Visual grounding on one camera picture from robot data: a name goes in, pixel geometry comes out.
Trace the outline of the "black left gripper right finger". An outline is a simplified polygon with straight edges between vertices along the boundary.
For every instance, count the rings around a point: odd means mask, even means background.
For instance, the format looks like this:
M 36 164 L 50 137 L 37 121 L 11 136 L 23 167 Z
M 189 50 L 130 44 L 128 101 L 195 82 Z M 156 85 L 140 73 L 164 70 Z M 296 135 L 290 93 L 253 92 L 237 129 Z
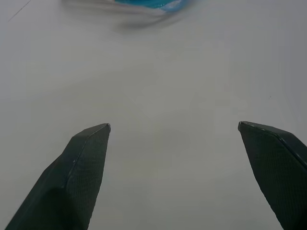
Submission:
M 307 230 L 307 146 L 294 134 L 238 124 L 254 177 L 283 230 Z

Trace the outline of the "clear blue-trimmed plastic bag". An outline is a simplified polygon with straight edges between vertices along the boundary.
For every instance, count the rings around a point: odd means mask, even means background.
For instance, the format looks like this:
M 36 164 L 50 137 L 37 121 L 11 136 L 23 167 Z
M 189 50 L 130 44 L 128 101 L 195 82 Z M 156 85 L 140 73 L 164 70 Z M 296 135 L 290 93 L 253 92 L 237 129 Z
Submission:
M 193 0 L 59 0 L 63 11 L 93 24 L 141 29 L 178 21 Z

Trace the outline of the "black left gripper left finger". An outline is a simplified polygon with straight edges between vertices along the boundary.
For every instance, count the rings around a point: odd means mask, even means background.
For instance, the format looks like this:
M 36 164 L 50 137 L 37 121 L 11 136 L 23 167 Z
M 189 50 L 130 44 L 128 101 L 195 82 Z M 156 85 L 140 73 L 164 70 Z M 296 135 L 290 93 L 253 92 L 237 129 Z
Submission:
M 5 230 L 88 230 L 110 131 L 105 123 L 73 136 L 42 172 Z

